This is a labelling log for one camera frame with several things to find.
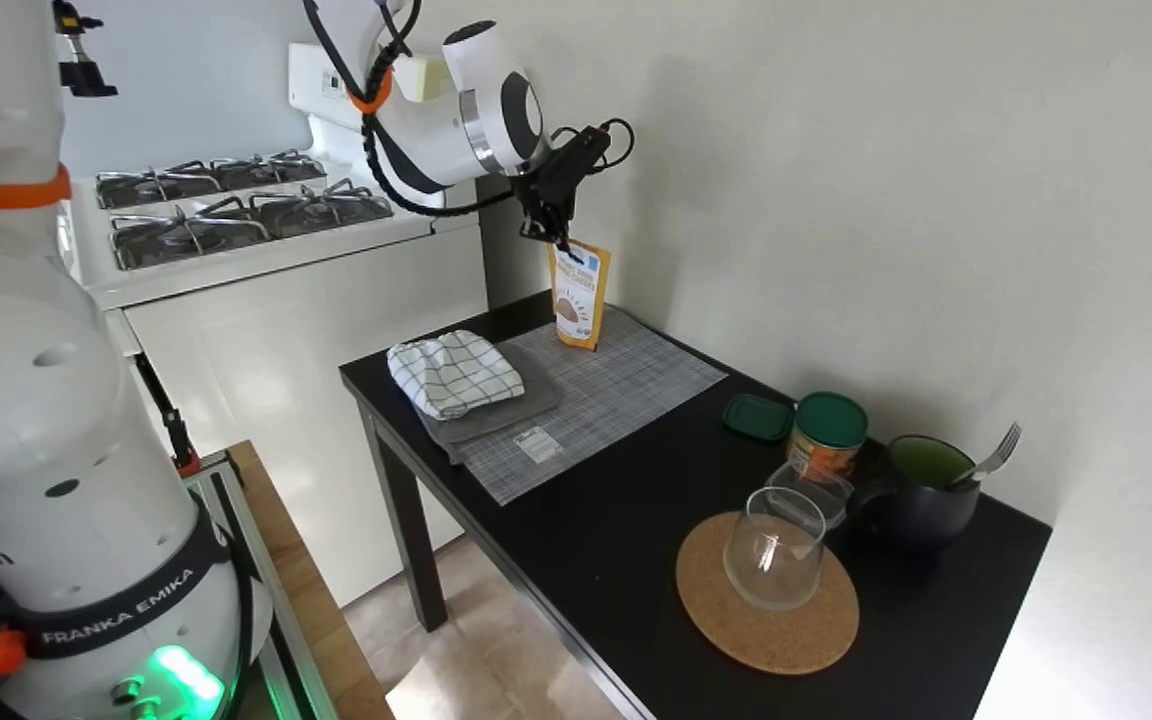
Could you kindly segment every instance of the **gray floor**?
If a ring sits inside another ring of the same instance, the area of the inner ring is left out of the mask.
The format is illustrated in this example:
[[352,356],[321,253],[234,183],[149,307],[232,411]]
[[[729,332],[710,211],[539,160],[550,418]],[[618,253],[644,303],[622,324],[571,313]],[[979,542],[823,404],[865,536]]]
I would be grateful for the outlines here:
[[493,559],[456,542],[438,550],[446,626],[417,626],[406,583],[389,580],[343,611],[389,707],[400,720],[617,720],[549,618]]

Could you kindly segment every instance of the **gray placemat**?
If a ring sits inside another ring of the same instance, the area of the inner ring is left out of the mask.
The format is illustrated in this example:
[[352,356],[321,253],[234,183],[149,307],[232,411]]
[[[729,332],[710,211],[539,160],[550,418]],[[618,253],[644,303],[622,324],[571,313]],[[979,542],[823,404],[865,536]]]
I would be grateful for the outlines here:
[[606,313],[595,354],[555,344],[549,324],[503,348],[530,356],[561,386],[561,408],[459,444],[464,469],[496,505],[512,505],[729,376],[627,313]]
[[417,411],[425,434],[446,451],[452,466],[464,466],[464,444],[530,423],[536,418],[555,411],[564,401],[561,386],[527,354],[498,344],[498,356],[521,373],[523,396],[477,408],[456,419],[432,419]]

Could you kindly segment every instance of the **orange stripe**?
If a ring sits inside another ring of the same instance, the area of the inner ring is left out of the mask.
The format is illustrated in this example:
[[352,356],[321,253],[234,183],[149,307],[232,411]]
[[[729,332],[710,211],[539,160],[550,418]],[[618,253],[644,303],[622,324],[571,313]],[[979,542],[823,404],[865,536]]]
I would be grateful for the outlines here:
[[67,171],[57,166],[57,175],[42,183],[0,183],[0,210],[48,210],[67,202]]
[[390,71],[380,78],[380,90],[375,90],[370,102],[364,102],[364,97],[347,97],[347,102],[352,102],[352,110],[360,110],[364,118],[375,118],[380,104],[389,102],[389,93],[390,93]]

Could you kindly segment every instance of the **black cable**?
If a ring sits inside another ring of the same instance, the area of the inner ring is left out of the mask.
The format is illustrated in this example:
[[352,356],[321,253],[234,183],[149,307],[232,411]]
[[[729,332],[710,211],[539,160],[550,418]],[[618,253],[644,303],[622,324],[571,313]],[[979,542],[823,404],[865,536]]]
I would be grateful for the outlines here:
[[555,146],[561,138],[575,138],[575,128],[571,125],[550,128],[549,146]]
[[321,3],[315,3],[315,0],[305,0],[305,20],[307,20],[310,37],[323,45],[323,54],[327,54],[339,86],[347,90],[347,97],[364,102],[364,90],[360,90],[360,82],[347,71],[343,55],[339,55],[339,48],[335,48],[335,40],[333,40],[333,32],[323,28],[323,15],[321,15]]
[[198,451],[194,451],[191,441],[186,441],[186,423],[185,423],[178,408],[173,404],[159,373],[149,364],[143,354],[136,354],[131,364],[136,364],[136,376],[138,376],[143,391],[149,391],[150,404],[159,408],[159,419],[164,419],[167,444],[173,444],[173,466],[175,466],[175,469],[186,469],[191,462],[198,462]]
[[255,609],[253,609],[255,564],[253,564],[248,550],[232,534],[223,534],[223,542],[226,542],[226,564],[232,564],[234,592],[241,592],[241,662],[234,662],[241,675],[234,675],[232,696],[226,696],[226,718],[241,720],[234,718],[241,713],[241,696],[253,685],[248,670],[253,670],[253,633],[255,633]]
[[632,125],[627,125],[622,118],[606,118],[606,121],[600,125],[600,133],[613,138],[613,128],[622,128],[622,152],[618,152],[617,160],[600,160],[586,175],[595,175],[595,171],[602,171],[602,167],[617,167],[617,166],[622,166],[622,160],[632,155],[632,148],[635,148]]
[[375,10],[380,10],[380,20],[382,20],[390,45],[397,45],[405,55],[410,55],[406,32],[400,32],[400,28],[390,26],[389,0],[375,0]]
[[[382,71],[390,70],[390,61],[400,55],[400,48],[406,45],[406,37],[410,37],[410,28],[417,28],[419,0],[410,0],[406,26],[397,32],[397,40],[375,54],[375,66],[370,66],[370,71],[369,71],[369,90],[360,90],[354,78],[347,71],[343,55],[339,55],[339,48],[335,48],[335,40],[333,40],[333,32],[327,32],[323,20],[321,20],[321,3],[315,3],[315,0],[305,0],[305,15],[307,15],[310,37],[323,45],[335,78],[343,82],[347,97],[370,102],[370,97],[380,93]],[[417,202],[406,202],[406,195],[389,179],[389,171],[382,171],[382,166],[380,166],[375,138],[382,138],[382,139],[390,146],[390,138],[389,138],[389,128],[380,125],[380,118],[375,118],[375,112],[364,112],[364,128],[360,128],[360,133],[364,133],[364,152],[369,152],[369,167],[370,167],[375,183],[380,183],[382,195],[389,195],[390,203],[400,203],[405,211],[417,211],[417,216],[472,216],[472,211],[478,211],[478,210],[493,210],[493,203],[498,203],[498,202],[512,202],[512,194],[498,194],[498,195],[489,195],[489,202],[477,202],[477,203],[459,203],[459,210],[426,210],[426,203],[417,203]]]

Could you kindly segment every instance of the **glass cup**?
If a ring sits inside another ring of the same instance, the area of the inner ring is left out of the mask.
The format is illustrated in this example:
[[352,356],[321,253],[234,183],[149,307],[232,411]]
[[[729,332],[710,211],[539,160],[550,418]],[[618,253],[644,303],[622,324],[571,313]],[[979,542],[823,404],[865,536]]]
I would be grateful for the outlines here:
[[757,487],[723,552],[731,590],[764,609],[790,611],[814,597],[828,519],[797,487]]
[[840,528],[847,519],[853,479],[843,476],[806,479],[797,466],[779,466],[764,487],[803,492],[821,510],[823,528]]

